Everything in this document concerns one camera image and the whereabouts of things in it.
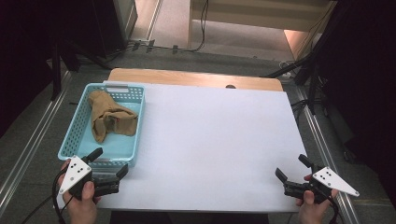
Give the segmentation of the person's left hand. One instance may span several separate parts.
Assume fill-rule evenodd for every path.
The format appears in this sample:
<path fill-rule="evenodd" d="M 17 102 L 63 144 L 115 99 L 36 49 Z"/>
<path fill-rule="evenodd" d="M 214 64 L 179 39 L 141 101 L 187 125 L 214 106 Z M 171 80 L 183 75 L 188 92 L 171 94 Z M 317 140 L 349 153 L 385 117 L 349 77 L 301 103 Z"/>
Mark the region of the person's left hand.
<path fill-rule="evenodd" d="M 70 224 L 95 224 L 97 219 L 96 203 L 99 198 L 93 198 L 94 184 L 87 181 L 82 189 L 81 199 L 75 199 L 67 191 L 63 194 L 63 200 L 68 203 L 66 211 L 70 218 Z"/>

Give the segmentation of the beige wooden furniture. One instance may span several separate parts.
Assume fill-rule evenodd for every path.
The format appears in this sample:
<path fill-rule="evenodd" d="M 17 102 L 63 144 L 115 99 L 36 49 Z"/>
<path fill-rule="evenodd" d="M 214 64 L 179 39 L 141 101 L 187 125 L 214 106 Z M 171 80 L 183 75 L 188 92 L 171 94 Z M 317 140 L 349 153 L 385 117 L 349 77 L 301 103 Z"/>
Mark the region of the beige wooden furniture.
<path fill-rule="evenodd" d="M 338 0 L 189 0 L 188 46 L 192 21 L 208 2 L 208 21 L 276 28 L 285 31 L 293 57 L 302 59 L 323 33 Z"/>

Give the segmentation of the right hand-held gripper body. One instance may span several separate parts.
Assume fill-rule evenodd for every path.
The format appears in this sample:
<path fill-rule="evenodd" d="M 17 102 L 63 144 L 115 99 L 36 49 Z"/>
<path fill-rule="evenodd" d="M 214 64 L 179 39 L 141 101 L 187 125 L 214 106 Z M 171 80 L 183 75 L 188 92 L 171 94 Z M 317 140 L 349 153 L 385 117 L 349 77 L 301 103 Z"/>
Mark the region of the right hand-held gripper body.
<path fill-rule="evenodd" d="M 360 196 L 357 190 L 330 167 L 324 167 L 314 172 L 310 179 L 302 184 L 291 182 L 283 175 L 283 187 L 285 195 L 301 200 L 304 198 L 304 193 L 310 190 L 314 193 L 314 203 L 317 204 L 330 200 L 333 189 L 355 197 Z"/>

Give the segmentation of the wooden table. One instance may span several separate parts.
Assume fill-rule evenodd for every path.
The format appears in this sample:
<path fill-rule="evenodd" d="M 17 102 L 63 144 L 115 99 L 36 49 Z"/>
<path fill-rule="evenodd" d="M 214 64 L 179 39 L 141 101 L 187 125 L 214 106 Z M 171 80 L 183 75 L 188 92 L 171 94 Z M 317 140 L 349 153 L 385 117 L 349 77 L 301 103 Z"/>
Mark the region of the wooden table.
<path fill-rule="evenodd" d="M 196 73 L 158 69 L 113 69 L 108 81 L 123 81 L 151 84 L 231 88 L 256 91 L 283 91 L 276 78 L 242 77 L 223 74 Z"/>

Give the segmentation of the black metal stand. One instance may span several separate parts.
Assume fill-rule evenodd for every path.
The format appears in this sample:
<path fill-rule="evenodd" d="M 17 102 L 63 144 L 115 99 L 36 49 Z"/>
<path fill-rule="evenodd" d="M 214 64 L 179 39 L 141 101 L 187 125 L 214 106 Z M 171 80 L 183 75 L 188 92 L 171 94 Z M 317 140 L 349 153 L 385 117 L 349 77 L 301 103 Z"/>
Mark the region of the black metal stand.
<path fill-rule="evenodd" d="M 319 84 L 319 78 L 318 78 L 319 66 L 316 63 L 316 55 L 314 53 L 309 53 L 308 55 L 304 56 L 302 59 L 290 63 L 285 67 L 281 67 L 280 69 L 269 75 L 263 75 L 262 77 L 278 78 L 294 69 L 299 69 L 297 75 L 294 77 L 294 83 L 296 85 L 298 86 L 304 85 L 307 80 L 310 80 L 309 91 L 308 91 L 307 99 L 305 101 L 310 113 L 312 115 L 315 115 L 316 114 L 315 94 Z"/>

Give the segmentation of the light blue plastic basket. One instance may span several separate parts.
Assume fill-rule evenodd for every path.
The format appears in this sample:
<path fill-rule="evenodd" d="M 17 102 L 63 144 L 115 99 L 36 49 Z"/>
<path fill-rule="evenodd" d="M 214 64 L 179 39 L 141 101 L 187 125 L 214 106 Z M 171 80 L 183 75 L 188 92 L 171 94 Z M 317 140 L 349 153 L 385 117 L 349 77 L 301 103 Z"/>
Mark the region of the light blue plastic basket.
<path fill-rule="evenodd" d="M 104 91 L 108 93 L 118 105 L 129 108 L 137 114 L 135 135 L 127 136 L 109 133 L 103 143 L 99 143 L 94 139 L 91 125 L 92 107 L 89 103 L 89 95 L 93 91 Z M 88 84 L 80 97 L 75 114 L 61 144 L 58 159 L 65 161 L 72 156 L 82 158 L 101 147 L 103 154 L 92 163 L 92 167 L 122 166 L 124 163 L 134 166 L 145 103 L 145 88 L 141 85 Z"/>

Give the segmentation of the dark cabinet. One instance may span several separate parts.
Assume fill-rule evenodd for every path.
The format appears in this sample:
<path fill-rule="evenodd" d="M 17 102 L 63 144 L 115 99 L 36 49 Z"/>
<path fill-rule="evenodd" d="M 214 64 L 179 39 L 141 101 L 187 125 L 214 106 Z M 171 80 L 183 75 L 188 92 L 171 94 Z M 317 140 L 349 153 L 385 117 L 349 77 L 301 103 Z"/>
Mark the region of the dark cabinet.
<path fill-rule="evenodd" d="M 138 15 L 135 0 L 93 0 L 105 55 L 124 50 Z"/>

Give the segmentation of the dark curtain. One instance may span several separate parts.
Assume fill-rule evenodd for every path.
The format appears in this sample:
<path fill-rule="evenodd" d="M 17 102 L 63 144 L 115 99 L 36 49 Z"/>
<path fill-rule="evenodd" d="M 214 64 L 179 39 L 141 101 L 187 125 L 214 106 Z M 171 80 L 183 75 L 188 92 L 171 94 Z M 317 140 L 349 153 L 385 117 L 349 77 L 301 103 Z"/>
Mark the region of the dark curtain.
<path fill-rule="evenodd" d="M 88 0 L 0 0 L 0 137 L 48 85 L 51 42 Z"/>
<path fill-rule="evenodd" d="M 396 0 L 338 0 L 318 54 L 324 92 L 396 208 Z"/>

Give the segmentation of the white sheet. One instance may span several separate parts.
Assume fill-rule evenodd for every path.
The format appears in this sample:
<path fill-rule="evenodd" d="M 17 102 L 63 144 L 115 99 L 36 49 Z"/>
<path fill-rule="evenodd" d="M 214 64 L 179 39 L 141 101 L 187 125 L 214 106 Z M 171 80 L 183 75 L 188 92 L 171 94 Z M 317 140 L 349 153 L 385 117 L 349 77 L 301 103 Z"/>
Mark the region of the white sheet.
<path fill-rule="evenodd" d="M 276 168 L 293 181 L 308 171 L 288 96 L 178 85 L 145 88 L 134 166 L 100 207 L 190 212 L 294 212 Z"/>

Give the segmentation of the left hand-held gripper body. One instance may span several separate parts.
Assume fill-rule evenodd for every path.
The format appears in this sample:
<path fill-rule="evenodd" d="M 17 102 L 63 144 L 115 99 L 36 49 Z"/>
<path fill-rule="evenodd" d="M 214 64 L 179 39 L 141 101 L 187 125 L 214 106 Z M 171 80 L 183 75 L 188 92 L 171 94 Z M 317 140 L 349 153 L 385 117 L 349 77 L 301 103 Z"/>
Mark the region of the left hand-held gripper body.
<path fill-rule="evenodd" d="M 60 186 L 59 193 L 64 195 L 66 192 L 74 198 L 82 199 L 82 190 L 86 182 L 94 184 L 94 196 L 101 197 L 108 194 L 118 193 L 120 178 L 118 176 L 110 178 L 99 178 L 92 176 L 93 171 L 86 157 L 83 159 L 73 156 L 66 167 L 64 180 Z"/>

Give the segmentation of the tan cloth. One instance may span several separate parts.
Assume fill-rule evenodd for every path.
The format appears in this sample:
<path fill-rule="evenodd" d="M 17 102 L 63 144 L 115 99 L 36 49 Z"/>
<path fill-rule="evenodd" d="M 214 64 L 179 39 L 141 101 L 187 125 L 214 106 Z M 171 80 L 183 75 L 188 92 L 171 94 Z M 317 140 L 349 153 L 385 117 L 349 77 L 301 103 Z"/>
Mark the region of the tan cloth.
<path fill-rule="evenodd" d="M 138 115 L 117 104 L 106 91 L 92 91 L 88 102 L 92 108 L 92 135 L 96 142 L 103 143 L 109 133 L 135 135 Z"/>

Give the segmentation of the person's right hand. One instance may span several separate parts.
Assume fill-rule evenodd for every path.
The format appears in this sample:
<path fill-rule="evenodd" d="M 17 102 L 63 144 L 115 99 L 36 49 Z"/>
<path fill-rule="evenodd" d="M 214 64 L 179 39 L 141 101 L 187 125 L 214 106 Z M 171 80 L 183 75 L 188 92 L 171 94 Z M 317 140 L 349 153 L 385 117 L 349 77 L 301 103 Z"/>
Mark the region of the person's right hand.
<path fill-rule="evenodd" d="M 297 199 L 296 205 L 299 206 L 299 224 L 322 224 L 327 209 L 334 205 L 326 200 L 322 203 L 315 203 L 315 194 L 311 190 L 304 192 L 304 198 Z"/>

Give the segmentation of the aluminium frame rail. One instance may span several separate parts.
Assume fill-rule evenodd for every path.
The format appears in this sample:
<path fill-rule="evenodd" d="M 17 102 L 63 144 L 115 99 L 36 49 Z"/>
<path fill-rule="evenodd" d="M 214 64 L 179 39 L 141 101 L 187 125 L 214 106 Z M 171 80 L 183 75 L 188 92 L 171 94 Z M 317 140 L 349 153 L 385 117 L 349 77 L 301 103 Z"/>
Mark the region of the aluminium frame rail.
<path fill-rule="evenodd" d="M 332 157 L 332 153 L 328 147 L 321 128 L 319 127 L 317 116 L 313 115 L 308 107 L 304 108 L 304 115 L 310 127 L 311 133 L 313 134 L 313 137 L 315 139 L 318 153 L 320 154 L 320 157 L 322 159 L 322 163 L 325 166 L 333 169 L 335 172 L 338 172 L 338 169 Z M 344 224 L 361 224 L 354 205 L 352 204 L 350 197 L 346 193 L 339 192 L 336 197 L 336 201 L 339 204 L 339 210 Z"/>
<path fill-rule="evenodd" d="M 47 129 L 72 80 L 72 73 L 61 75 L 64 88 L 54 100 L 44 89 L 0 138 L 0 218 L 7 207 L 40 146 Z"/>

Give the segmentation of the black tripod stand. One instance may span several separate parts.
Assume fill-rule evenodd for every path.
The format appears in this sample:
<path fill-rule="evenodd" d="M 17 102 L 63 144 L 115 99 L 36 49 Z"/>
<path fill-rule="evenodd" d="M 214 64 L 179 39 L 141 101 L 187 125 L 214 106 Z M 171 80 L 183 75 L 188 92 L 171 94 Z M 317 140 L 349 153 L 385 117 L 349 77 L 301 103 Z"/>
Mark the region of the black tripod stand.
<path fill-rule="evenodd" d="M 85 56 L 91 62 L 104 69 L 111 70 L 107 63 L 101 61 L 75 42 L 64 38 L 55 38 L 51 42 L 52 101 L 60 95 L 62 90 L 61 62 L 64 62 L 69 71 L 77 72 L 81 66 L 77 57 L 78 54 Z"/>

